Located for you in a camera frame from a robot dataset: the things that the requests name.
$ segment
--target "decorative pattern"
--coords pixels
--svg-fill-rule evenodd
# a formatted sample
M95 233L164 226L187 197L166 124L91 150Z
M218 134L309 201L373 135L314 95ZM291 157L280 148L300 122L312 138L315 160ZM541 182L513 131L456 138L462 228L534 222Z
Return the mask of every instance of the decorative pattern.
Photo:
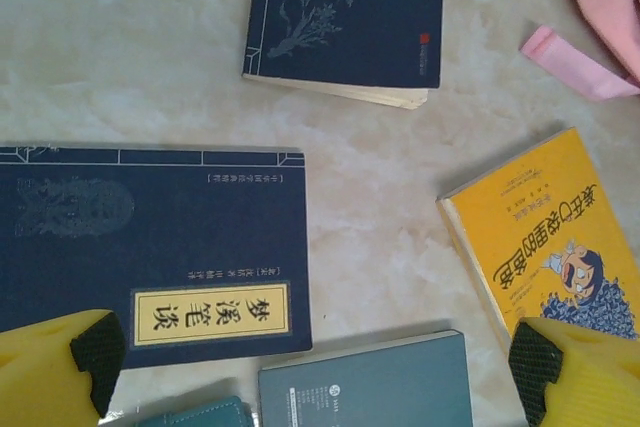
M120 183L100 179L51 182L18 181L25 211L16 236L52 233L60 237L103 235L124 227L134 201Z
M541 317L562 320L569 324L617 335L625 339L636 340L635 318L629 310L629 302L624 300L624 292L613 282L604 280L602 288L589 306L574 305L568 300L560 300L557 294L549 297L542 306Z
M302 152L0 147L1 164L304 167Z
M280 43L269 49L267 57L293 56L296 47L314 48L329 45L329 34L340 32L335 25L338 8L350 8L353 0L298 0L288 6L284 0L280 4L280 17L287 24L286 36Z

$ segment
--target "teal book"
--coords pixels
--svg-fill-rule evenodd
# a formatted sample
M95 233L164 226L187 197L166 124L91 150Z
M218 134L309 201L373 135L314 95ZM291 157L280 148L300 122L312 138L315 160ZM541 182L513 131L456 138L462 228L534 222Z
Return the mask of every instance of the teal book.
M262 427L470 427L464 336L413 337L259 374Z
M254 427L253 417L238 397L211 402L185 412L166 414L138 422L134 427Z

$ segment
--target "cartoon illustration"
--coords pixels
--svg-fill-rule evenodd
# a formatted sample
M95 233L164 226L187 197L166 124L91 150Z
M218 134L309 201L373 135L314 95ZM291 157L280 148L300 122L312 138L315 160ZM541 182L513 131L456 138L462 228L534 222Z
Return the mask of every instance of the cartoon illustration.
M573 298L550 293L541 304L541 317L581 325L625 339L636 340L635 316L618 279L608 281L599 253L569 242L562 254L552 254L543 264L560 277L562 286Z
M575 246L571 241L563 254L551 254L544 263L562 278L562 285L573 294L580 305L587 305L596 298L604 280L602 257L584 245Z
M293 56L296 47L317 47L328 45L328 34L342 30L334 25L336 9L340 5L350 8L353 0L297 0L295 4L287 5L284 0L280 4L280 17L287 23L287 33L276 47L267 52L267 57L275 58L281 55Z

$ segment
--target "dark blue book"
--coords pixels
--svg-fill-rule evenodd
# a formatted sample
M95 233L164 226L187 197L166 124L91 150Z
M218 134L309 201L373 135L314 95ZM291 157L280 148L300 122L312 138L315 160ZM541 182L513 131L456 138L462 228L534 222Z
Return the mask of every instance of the dark blue book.
M295 152L0 148L0 331L100 308L124 366L311 348Z
M245 77L415 108L440 84L442 0L252 0Z

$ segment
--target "blue cover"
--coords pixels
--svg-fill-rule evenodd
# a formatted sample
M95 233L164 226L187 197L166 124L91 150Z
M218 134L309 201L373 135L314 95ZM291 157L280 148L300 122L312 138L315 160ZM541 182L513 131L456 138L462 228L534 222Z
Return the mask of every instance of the blue cover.
M110 309L125 368L310 349L304 165L285 152L0 148L0 331ZM136 293L274 283L288 286L286 332L133 345Z
M139 422L136 427L253 427L238 397L229 397L179 414L164 414Z
M262 427L471 427L464 336L440 335L261 371Z
M441 29L442 0L252 0L244 73L436 88Z

